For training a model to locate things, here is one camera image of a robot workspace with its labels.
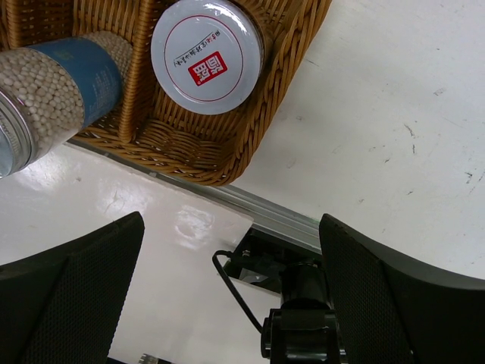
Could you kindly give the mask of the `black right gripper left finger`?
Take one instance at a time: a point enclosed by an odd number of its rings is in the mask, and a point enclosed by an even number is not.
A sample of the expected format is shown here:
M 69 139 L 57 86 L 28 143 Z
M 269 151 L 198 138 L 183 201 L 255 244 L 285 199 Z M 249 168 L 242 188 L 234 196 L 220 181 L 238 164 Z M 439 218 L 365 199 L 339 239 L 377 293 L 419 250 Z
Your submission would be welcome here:
M 145 225 L 132 212 L 1 266 L 3 363 L 105 363 Z

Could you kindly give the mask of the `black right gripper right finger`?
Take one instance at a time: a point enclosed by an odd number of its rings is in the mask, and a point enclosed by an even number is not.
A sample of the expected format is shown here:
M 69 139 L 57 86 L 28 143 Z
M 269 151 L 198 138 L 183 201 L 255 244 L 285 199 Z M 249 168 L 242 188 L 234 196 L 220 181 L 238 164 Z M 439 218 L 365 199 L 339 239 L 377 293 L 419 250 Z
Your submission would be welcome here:
M 484 281 L 378 243 L 331 215 L 319 237 L 350 363 L 482 363 Z

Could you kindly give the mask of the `silver-lid bead jar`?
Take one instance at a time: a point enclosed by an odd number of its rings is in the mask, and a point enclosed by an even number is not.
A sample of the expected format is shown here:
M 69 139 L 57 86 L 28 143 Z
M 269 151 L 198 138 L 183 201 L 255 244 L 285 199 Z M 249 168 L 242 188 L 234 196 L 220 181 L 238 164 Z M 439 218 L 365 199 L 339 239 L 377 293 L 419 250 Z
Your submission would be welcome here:
M 36 162 L 113 111 L 123 98 L 131 44 L 114 33 L 1 53 L 1 176 Z

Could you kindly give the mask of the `white-lid dark jar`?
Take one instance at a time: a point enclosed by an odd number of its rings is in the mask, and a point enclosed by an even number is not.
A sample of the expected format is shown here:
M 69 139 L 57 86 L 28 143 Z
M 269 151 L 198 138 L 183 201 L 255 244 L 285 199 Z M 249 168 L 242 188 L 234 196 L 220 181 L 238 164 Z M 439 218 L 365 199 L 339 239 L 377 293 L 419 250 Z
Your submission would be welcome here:
M 156 23 L 152 67 L 179 106 L 220 115 L 250 96 L 273 42 L 260 1 L 176 1 Z

